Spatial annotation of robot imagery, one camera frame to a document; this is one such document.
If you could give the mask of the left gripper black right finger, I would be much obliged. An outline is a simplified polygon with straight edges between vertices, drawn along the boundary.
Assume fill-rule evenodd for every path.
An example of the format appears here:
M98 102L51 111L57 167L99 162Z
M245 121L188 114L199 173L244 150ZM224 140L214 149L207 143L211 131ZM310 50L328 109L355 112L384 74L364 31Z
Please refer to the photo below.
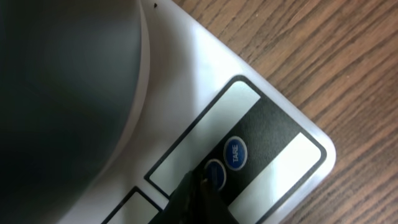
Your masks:
M199 217L206 224L237 224L228 207L223 203L213 184L205 179L199 188Z

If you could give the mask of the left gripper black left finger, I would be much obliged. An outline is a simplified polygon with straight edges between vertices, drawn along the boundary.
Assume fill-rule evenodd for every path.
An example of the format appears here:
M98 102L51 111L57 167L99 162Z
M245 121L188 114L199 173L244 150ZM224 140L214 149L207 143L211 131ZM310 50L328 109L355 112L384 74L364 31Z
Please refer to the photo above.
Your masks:
M155 224L198 224L203 223L203 200L200 191L200 177L190 171L186 173L175 189L164 210L151 223Z

